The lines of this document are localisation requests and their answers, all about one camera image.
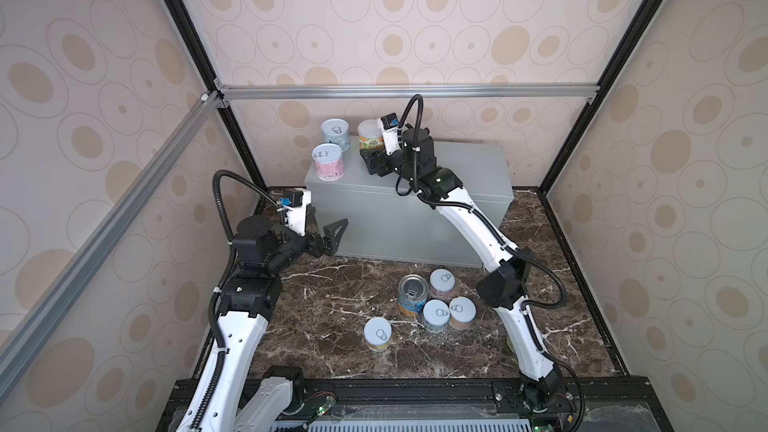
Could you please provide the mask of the green orange label can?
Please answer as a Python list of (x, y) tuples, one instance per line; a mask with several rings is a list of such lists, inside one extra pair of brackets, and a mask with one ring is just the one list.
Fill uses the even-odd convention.
[(383, 132), (380, 128), (379, 119), (367, 119), (362, 121), (358, 127), (359, 147), (361, 150), (372, 150), (384, 148)]

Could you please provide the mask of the pink label white-lid can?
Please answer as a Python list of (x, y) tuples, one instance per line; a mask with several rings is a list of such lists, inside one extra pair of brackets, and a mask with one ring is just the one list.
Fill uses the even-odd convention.
[(334, 143), (324, 143), (312, 151), (317, 177), (322, 181), (336, 181), (344, 176), (343, 150)]

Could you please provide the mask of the teal label white-lid can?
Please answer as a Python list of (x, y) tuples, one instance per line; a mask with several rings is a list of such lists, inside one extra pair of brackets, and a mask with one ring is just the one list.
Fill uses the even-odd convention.
[(346, 152), (350, 147), (349, 124), (344, 119), (331, 118), (321, 124), (321, 132), (326, 143), (332, 143)]

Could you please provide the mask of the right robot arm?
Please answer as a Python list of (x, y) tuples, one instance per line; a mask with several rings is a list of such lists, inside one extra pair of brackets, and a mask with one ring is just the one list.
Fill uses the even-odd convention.
[[(437, 164), (434, 140), (428, 130), (392, 126), (384, 128), (381, 135), (381, 147), (361, 151), (369, 173), (395, 173), (406, 181), (420, 202), (446, 218), (481, 258), (487, 275), (477, 283), (476, 292), (496, 311), (507, 331), (516, 353), (522, 391), (533, 408), (545, 408), (560, 391), (564, 377), (560, 362), (544, 344), (532, 309), (563, 307), (567, 299), (563, 282), (529, 249), (518, 247), (504, 236), (480, 210), (458, 176)], [(554, 282), (556, 301), (529, 297), (527, 280), (533, 269)]]

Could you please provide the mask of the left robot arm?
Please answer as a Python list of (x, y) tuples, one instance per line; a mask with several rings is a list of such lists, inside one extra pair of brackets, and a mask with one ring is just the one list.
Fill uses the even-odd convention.
[(178, 430), (268, 431), (279, 416), (304, 409), (304, 376), (297, 367), (270, 367), (254, 395), (242, 395), (282, 292), (282, 271), (305, 254), (334, 255), (347, 226), (341, 219), (322, 234), (298, 234), (264, 215), (238, 224), (231, 240), (233, 272), (215, 288), (208, 309), (214, 344)]

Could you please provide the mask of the grey metal cabinet box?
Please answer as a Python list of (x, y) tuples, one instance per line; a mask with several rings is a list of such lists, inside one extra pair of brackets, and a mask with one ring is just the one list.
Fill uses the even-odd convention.
[[(452, 170), (473, 201), (496, 226), (514, 199), (506, 158), (499, 145), (437, 142), (440, 166)], [(304, 185), (319, 228), (348, 221), (337, 254), (340, 256), (479, 268), (480, 256), (461, 233), (437, 211), (413, 195), (395, 191), (396, 174), (367, 172), (359, 150), (343, 154), (344, 175), (322, 181), (314, 166)]]

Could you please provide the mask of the open blue label can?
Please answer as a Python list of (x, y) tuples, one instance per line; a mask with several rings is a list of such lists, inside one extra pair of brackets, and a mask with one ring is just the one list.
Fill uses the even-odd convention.
[(397, 293), (400, 312), (409, 317), (418, 317), (426, 304), (428, 293), (428, 284), (422, 276), (404, 276), (399, 282)]

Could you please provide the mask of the yellow label white-lid can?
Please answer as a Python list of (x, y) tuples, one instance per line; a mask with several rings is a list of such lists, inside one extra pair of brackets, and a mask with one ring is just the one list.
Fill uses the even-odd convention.
[(392, 326), (383, 317), (369, 319), (364, 326), (364, 339), (367, 346), (377, 352), (386, 350), (392, 340)]

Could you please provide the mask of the pink can near cabinet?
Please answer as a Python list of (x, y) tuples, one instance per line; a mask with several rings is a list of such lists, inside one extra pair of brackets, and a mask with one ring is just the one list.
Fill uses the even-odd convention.
[(455, 296), (456, 279), (454, 274), (447, 269), (438, 268), (429, 276), (429, 297), (443, 301), (450, 301)]

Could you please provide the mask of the blue label white-lid can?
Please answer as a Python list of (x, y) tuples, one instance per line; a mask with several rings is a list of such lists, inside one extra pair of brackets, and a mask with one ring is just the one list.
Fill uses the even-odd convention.
[(448, 305), (437, 299), (425, 303), (421, 312), (421, 323), (429, 333), (443, 332), (450, 321), (451, 312)]

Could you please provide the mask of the green yellow label can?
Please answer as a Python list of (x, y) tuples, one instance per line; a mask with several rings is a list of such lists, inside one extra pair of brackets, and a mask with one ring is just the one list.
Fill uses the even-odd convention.
[(506, 344), (507, 344), (507, 347), (509, 348), (509, 350), (510, 350), (510, 351), (511, 351), (513, 354), (515, 354), (515, 355), (516, 355), (516, 354), (517, 354), (517, 352), (516, 352), (515, 346), (514, 346), (514, 344), (513, 344), (513, 342), (512, 342), (512, 339), (511, 339), (509, 336), (507, 336), (507, 337), (506, 337)]

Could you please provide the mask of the left black corner post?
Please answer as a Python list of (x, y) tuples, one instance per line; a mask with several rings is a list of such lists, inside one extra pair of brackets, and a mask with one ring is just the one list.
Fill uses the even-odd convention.
[[(223, 91), (223, 85), (219, 81), (218, 75), (214, 70), (201, 36), (193, 23), (184, 0), (163, 0), (163, 2), (206, 90), (220, 94)], [(222, 103), (223, 105), (218, 107), (219, 117), (225, 126), (229, 138), (231, 139), (249, 178), (257, 186), (266, 189), (267, 186), (264, 178), (231, 106), (225, 99), (222, 100)]]

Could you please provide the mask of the left diagonal aluminium rail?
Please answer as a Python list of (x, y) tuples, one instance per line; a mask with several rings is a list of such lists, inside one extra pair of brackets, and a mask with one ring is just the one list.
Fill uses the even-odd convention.
[(3, 401), (221, 102), (222, 94), (218, 91), (210, 91), (204, 101), (197, 102), (11, 335), (1, 351)]

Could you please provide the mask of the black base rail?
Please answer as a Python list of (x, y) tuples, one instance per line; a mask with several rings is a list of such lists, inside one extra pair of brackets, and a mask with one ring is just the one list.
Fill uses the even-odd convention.
[(272, 366), (234, 392), (237, 431), (669, 431), (645, 377), (307, 379)]

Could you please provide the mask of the right black corner post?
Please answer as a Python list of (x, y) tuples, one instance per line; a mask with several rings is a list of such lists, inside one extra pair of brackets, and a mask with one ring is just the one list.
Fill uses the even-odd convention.
[(538, 192), (541, 197), (545, 197), (552, 190), (599, 108), (605, 101), (608, 93), (611, 91), (622, 70), (632, 56), (632, 53), (635, 51), (643, 35), (657, 15), (663, 2), (664, 0), (642, 0), (640, 2), (626, 32), (618, 42), (617, 48), (597, 82), (599, 89), (596, 95), (586, 102), (585, 106), (577, 116), (575, 124), (558, 151), (552, 166), (545, 175), (541, 185), (538, 187)]

